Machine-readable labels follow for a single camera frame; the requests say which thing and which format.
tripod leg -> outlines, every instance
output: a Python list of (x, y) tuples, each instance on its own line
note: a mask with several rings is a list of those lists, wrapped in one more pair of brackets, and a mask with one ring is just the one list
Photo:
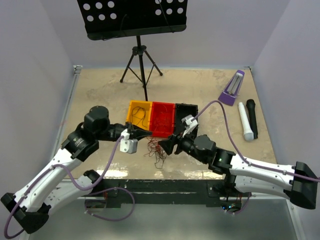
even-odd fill
[(150, 59), (151, 63), (155, 66), (155, 68), (157, 69), (157, 71), (159, 72), (160, 76), (163, 75), (163, 73), (160, 71), (160, 69), (158, 68), (157, 64), (155, 63), (155, 61), (151, 58), (151, 56), (149, 55), (149, 53), (147, 52), (147, 50), (144, 51), (145, 54), (147, 55), (147, 57)]
[(143, 61), (142, 55), (139, 55), (139, 64), (140, 64), (140, 71), (141, 71), (141, 80), (142, 80), (143, 89), (144, 89), (144, 97), (145, 97), (145, 100), (148, 101), (147, 84), (146, 84), (145, 69), (144, 69), (144, 61)]
[(126, 75), (128, 69), (130, 68), (130, 64), (132, 62), (132, 59), (134, 59), (134, 56), (135, 55), (133, 55), (133, 54), (131, 55), (130, 60), (129, 60), (128, 64), (126, 65), (126, 68), (125, 68), (124, 73), (122, 75), (122, 78), (120, 79), (120, 83), (122, 83), (124, 81), (125, 75)]

microphone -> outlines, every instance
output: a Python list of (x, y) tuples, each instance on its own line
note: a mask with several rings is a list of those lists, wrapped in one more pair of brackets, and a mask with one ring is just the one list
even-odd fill
[(242, 102), (238, 104), (239, 113), (241, 117), (242, 127), (243, 127), (243, 136), (247, 142), (251, 142), (254, 139), (254, 132), (250, 128), (249, 120), (246, 114), (245, 106)]
[(249, 99), (248, 101), (246, 101), (246, 108), (248, 109), (249, 119), (250, 119), (250, 127), (253, 131), (254, 139), (257, 139), (258, 127), (257, 127), (255, 106), (256, 106), (256, 103), (253, 99)]

plastic bin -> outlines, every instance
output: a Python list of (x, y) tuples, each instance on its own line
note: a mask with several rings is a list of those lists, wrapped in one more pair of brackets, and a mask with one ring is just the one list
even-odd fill
[(126, 123), (132, 123), (144, 130), (150, 129), (152, 101), (131, 100)]
[[(181, 133), (184, 131), (185, 126), (182, 123), (182, 119), (188, 115), (196, 116), (198, 114), (198, 105), (176, 103), (175, 104), (175, 124), (174, 132)], [(190, 136), (195, 139), (198, 134), (198, 126), (190, 133)]]
[(152, 102), (150, 131), (153, 137), (167, 138), (175, 129), (175, 104)]

black music stand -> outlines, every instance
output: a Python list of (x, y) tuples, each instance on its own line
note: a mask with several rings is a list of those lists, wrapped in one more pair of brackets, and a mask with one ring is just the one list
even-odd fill
[[(120, 80), (130, 69), (142, 82), (145, 100), (148, 101), (147, 83), (156, 63), (141, 45), (141, 35), (182, 32), (187, 25), (188, 0), (77, 0), (84, 20), (85, 30), (90, 40), (109, 40), (136, 36), (137, 46)], [(143, 53), (152, 62), (151, 72), (146, 82)], [(141, 78), (130, 68), (134, 56), (139, 56)]]

black bin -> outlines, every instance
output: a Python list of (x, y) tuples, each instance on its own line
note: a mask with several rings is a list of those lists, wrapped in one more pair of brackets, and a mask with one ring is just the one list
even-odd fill
[[(185, 130), (182, 119), (188, 115), (196, 116), (198, 114), (198, 105), (176, 103), (174, 114), (174, 133), (181, 133)], [(195, 139), (198, 134), (198, 126), (190, 133), (190, 136)]]

